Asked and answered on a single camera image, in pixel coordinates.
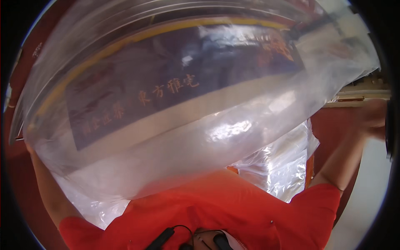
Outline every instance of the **person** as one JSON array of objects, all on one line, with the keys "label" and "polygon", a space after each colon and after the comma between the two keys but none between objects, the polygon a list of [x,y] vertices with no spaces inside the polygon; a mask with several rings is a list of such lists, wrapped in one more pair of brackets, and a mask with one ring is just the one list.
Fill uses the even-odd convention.
[{"label": "person", "polygon": [[384,138],[385,101],[368,101],[357,115],[310,187],[290,203],[221,170],[130,201],[106,230],[83,218],[27,148],[43,204],[70,249],[323,249],[364,143],[370,136]]}]

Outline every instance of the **plastic bag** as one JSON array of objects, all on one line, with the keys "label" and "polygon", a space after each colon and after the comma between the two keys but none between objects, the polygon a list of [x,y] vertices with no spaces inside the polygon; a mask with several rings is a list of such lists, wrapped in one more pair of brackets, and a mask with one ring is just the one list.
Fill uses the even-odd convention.
[{"label": "plastic bag", "polygon": [[312,18],[283,1],[246,1],[243,13],[268,12],[256,17],[163,22],[180,6],[144,9],[166,2],[78,1],[26,84],[25,139],[93,200],[139,198],[224,168],[379,67],[366,32],[341,32],[353,16],[345,8],[295,33]]},{"label": "plastic bag", "polygon": [[304,190],[306,162],[318,145],[308,119],[232,166],[248,182],[289,203]]}]

